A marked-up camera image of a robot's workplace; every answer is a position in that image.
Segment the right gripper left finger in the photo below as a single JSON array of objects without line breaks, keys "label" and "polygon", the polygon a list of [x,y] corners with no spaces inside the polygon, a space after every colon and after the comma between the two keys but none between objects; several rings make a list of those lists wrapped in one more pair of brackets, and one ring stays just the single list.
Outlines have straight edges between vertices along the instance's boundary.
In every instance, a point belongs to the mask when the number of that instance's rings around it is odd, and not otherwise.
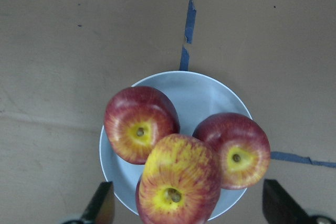
[{"label": "right gripper left finger", "polygon": [[113,223],[114,220],[113,182],[102,182],[80,217],[82,223]]}]

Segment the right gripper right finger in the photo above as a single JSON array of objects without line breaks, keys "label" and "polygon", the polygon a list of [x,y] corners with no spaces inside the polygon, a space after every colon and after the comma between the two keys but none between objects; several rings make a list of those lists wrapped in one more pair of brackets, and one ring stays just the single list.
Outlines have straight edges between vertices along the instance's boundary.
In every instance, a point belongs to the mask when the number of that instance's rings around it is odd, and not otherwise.
[{"label": "right gripper right finger", "polygon": [[275,179],[265,179],[262,189],[263,215],[268,223],[335,223],[323,214],[308,214]]}]

